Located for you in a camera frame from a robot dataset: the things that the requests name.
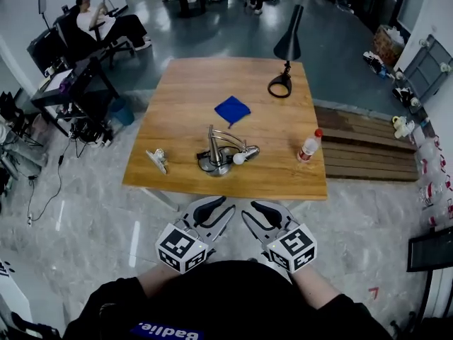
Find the sneaker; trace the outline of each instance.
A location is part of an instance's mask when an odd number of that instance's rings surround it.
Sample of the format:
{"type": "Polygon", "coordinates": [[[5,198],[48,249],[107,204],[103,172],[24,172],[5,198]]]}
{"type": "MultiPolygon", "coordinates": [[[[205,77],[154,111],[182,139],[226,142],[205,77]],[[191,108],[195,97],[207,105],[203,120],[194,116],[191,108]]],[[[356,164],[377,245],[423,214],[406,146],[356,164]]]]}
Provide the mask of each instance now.
{"type": "Polygon", "coordinates": [[[147,49],[148,47],[151,47],[152,44],[151,42],[144,42],[144,44],[141,47],[136,47],[134,50],[138,52],[139,50],[147,49]]]}

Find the gray floor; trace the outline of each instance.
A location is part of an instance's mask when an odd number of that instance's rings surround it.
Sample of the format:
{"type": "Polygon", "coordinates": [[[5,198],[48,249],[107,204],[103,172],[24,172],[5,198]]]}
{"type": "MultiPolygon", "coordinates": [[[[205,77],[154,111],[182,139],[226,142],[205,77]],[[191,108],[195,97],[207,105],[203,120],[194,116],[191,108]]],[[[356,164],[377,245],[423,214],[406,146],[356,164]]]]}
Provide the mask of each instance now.
{"type": "MultiPolygon", "coordinates": [[[[134,102],[151,95],[152,91],[135,92],[134,102]]],[[[71,144],[60,169],[62,192],[32,227],[26,224],[28,181],[14,183],[2,200],[0,246],[35,264],[62,296],[68,320],[79,315],[99,285],[154,266],[154,243],[167,223],[178,217],[140,190],[121,185],[142,115],[136,113],[137,120],[121,130],[110,147],[87,147],[77,159],[71,144]],[[140,223],[140,233],[131,266],[135,222],[140,223]]],[[[50,160],[30,206],[34,217],[58,189],[57,162],[68,143],[56,130],[49,142],[50,160]]],[[[169,195],[182,210],[197,198],[169,195]]],[[[353,300],[366,304],[386,328],[392,319],[401,322],[409,311],[417,311],[423,294],[425,274],[406,273],[408,239],[426,230],[419,222],[416,198],[414,185],[328,180],[328,200],[304,202],[293,212],[318,241],[314,266],[353,300]],[[379,287],[376,300],[369,292],[375,287],[379,287]]],[[[218,241],[212,260],[256,257],[266,263],[259,243],[238,215],[254,209],[248,200],[229,198],[225,205],[232,203],[237,206],[236,217],[218,241]]]]}
{"type": "Polygon", "coordinates": [[[178,17],[177,1],[127,0],[126,13],[139,16],[153,48],[131,59],[118,56],[108,76],[119,91],[154,89],[168,61],[183,57],[275,58],[273,48],[288,27],[295,4],[304,6],[299,28],[303,62],[313,98],[395,115],[401,105],[391,96],[391,80],[373,74],[362,59],[372,33],[360,20],[323,0],[265,2],[254,16],[242,0],[210,4],[196,18],[178,17]]]}

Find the black shirt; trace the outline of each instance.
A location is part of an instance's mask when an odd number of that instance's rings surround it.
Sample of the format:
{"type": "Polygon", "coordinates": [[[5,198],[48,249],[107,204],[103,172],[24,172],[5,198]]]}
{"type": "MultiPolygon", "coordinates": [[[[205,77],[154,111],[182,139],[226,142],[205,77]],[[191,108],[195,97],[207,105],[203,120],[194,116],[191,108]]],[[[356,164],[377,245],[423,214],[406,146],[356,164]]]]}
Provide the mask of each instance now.
{"type": "Polygon", "coordinates": [[[203,264],[147,299],[136,278],[94,292],[64,339],[391,339],[339,295],[319,310],[278,272],[251,261],[203,264]]]}

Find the office chair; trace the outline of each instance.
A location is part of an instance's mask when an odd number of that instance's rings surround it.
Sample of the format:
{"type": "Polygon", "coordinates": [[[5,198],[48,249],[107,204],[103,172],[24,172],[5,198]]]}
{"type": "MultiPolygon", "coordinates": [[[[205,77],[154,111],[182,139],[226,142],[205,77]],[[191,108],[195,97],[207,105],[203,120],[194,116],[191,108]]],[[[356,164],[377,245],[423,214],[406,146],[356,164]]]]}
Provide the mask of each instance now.
{"type": "MultiPolygon", "coordinates": [[[[109,11],[110,17],[115,17],[117,8],[109,11]]],[[[116,40],[112,42],[104,42],[101,40],[101,34],[99,28],[104,22],[94,26],[92,31],[96,35],[96,39],[93,39],[91,35],[85,33],[77,26],[77,16],[79,15],[80,9],[77,5],[72,6],[67,13],[57,18],[54,22],[54,26],[57,26],[60,34],[62,35],[69,51],[69,60],[73,63],[79,60],[84,60],[90,54],[101,51],[98,57],[100,61],[109,59],[109,67],[113,69],[113,58],[116,53],[121,51],[127,51],[133,56],[135,54],[134,48],[130,46],[129,42],[121,42],[118,44],[116,40]]]]}
{"type": "Polygon", "coordinates": [[[25,119],[25,113],[20,108],[16,107],[11,92],[3,92],[0,95],[0,115],[5,120],[12,123],[11,131],[18,137],[23,138],[24,142],[30,146],[42,146],[26,132],[30,127],[30,123],[25,119]]]}

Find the wooden platform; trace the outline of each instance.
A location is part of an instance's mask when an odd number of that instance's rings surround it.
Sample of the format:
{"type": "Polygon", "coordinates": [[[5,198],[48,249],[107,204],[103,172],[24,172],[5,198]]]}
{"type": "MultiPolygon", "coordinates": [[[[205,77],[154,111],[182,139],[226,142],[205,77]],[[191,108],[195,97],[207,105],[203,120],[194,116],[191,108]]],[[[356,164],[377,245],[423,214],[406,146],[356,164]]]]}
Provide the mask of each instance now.
{"type": "Polygon", "coordinates": [[[409,140],[397,140],[390,122],[315,107],[322,128],[328,178],[417,181],[409,140]]]}

